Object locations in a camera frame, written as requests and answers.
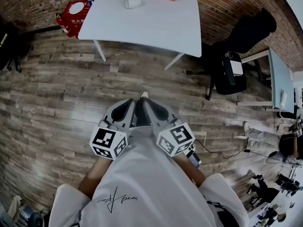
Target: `white power strip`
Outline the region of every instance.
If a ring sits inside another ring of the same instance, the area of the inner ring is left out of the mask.
[[[285,92],[284,90],[282,90],[281,92],[281,107],[285,108],[286,106],[286,100],[287,100],[287,92]]]

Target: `white sneaker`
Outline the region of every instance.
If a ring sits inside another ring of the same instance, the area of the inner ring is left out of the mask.
[[[143,91],[143,92],[140,94],[139,98],[141,98],[141,97],[146,97],[146,98],[148,98],[148,93],[147,93],[146,91]]]
[[[248,132],[250,131],[250,127],[248,126],[248,122],[244,123],[244,134],[247,137],[248,136]]]

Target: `table leg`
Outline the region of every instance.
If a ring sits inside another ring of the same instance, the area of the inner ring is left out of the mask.
[[[302,108],[302,87],[295,87],[295,97],[298,108]]]
[[[179,53],[164,69],[167,70],[169,67],[171,67],[177,60],[179,60],[184,53]]]
[[[242,62],[242,64],[244,64],[244,63],[247,63],[249,61],[253,61],[253,60],[256,60],[256,59],[261,58],[263,56],[267,56],[267,55],[269,55],[269,50],[266,50],[266,51],[263,51],[263,52],[251,55],[251,56],[246,57],[246,58],[243,58],[241,60],[241,62]]]
[[[272,106],[273,102],[237,102],[238,106]]]
[[[97,50],[99,51],[99,53],[100,53],[100,55],[102,57],[102,60],[106,61],[105,55],[104,55],[103,51],[101,50],[101,47],[99,45],[98,40],[94,40],[94,43],[95,43],[95,46],[96,46]]]
[[[266,108],[265,109],[266,112],[279,112],[280,109],[278,108]]]

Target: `black and white marker cube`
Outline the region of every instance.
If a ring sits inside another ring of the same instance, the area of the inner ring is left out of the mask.
[[[171,129],[161,131],[157,138],[157,145],[171,157],[185,151],[194,142],[195,137],[187,123],[177,125]]]
[[[127,146],[126,133],[95,126],[89,145],[100,157],[116,160]]]

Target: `white t-shirt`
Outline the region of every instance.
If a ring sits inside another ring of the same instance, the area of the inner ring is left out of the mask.
[[[96,188],[92,201],[69,185],[57,190],[50,227],[222,227],[219,202],[248,226],[241,201],[221,174],[208,177],[197,188],[182,169],[140,133],[113,161]]]
[[[278,205],[278,208],[276,209],[277,214],[284,214],[289,210],[290,201],[284,194],[285,193],[279,192],[270,203],[271,205]]]

